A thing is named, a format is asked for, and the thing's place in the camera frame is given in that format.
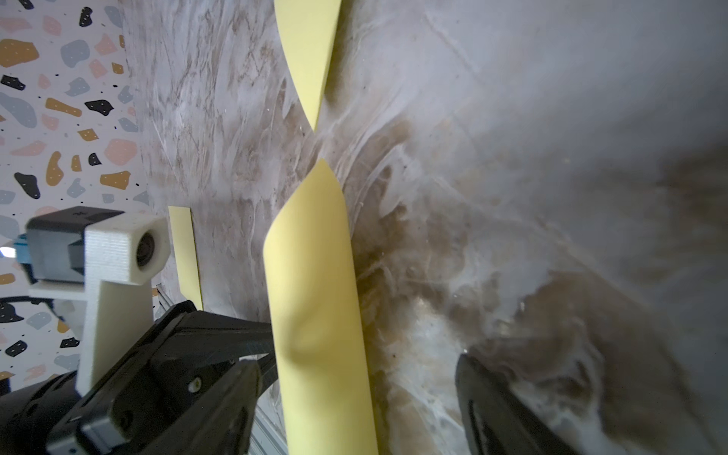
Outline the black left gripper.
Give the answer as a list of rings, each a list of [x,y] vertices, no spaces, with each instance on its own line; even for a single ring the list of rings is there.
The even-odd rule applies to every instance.
[[[144,454],[235,364],[255,360],[258,398],[278,377],[272,328],[173,306],[86,395],[75,373],[1,398],[5,454]]]

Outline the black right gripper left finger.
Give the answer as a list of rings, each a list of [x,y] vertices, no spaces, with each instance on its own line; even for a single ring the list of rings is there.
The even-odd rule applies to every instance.
[[[144,454],[246,454],[262,375],[255,360],[235,364]]]

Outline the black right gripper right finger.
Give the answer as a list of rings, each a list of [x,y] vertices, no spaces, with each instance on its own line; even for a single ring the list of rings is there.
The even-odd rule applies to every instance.
[[[510,391],[505,376],[474,354],[459,356],[455,386],[472,454],[574,454]]]

